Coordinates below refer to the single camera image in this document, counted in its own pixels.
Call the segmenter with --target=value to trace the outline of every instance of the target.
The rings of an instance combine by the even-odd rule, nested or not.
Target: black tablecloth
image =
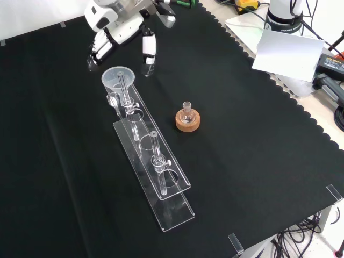
[[[154,76],[140,75],[141,39],[87,70],[94,34],[83,17],[0,48],[2,257],[231,257],[335,202],[344,155],[296,101],[200,6],[155,17]],[[191,182],[195,219],[159,229],[112,127],[103,71],[127,66]],[[181,133],[190,101],[200,128]]]

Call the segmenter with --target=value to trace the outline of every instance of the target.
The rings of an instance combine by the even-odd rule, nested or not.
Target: electronic device
[[[344,90],[335,80],[344,81],[344,61],[322,54],[313,84],[322,88],[332,100],[344,108]]]

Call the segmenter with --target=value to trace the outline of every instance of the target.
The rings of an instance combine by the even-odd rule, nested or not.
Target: table leg
[[[324,232],[326,225],[330,224],[331,222],[328,220],[329,218],[329,214],[331,213],[331,211],[334,209],[334,205],[331,205],[325,209],[322,210],[321,212],[321,216],[319,219],[319,227],[321,229],[322,232]]]
[[[273,235],[269,237],[268,239],[265,239],[261,241],[260,243],[251,246],[250,248],[246,249],[241,255],[240,258],[256,258],[259,253],[266,248],[268,243],[275,237],[276,235]]]

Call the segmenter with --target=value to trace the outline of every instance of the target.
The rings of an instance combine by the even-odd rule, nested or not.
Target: floor
[[[328,225],[324,232],[321,234],[314,234],[313,241],[305,254],[303,255],[303,258],[332,258],[334,256],[334,252],[339,249],[340,245],[342,244],[344,240],[344,201],[341,201],[336,205],[336,207],[339,207],[341,211],[341,217],[339,221],[336,224]],[[332,212],[329,215],[330,221],[335,221],[338,217],[338,212],[336,209],[332,209]],[[309,242],[311,236],[311,232],[306,233],[306,239],[303,243],[298,245],[298,248],[302,252],[303,249],[306,247],[306,245]],[[297,240],[301,239],[301,234],[295,233],[293,237]],[[286,238],[287,242],[287,248],[288,252],[291,256],[291,258],[297,258],[299,257],[298,251],[295,248],[295,245],[291,241],[290,238]],[[275,247],[273,244],[269,243],[269,245],[265,248],[261,258],[273,258],[275,252]]]

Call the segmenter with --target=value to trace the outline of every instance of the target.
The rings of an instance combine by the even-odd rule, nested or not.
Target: white paper sheet
[[[264,30],[253,69],[311,82],[324,41]]]

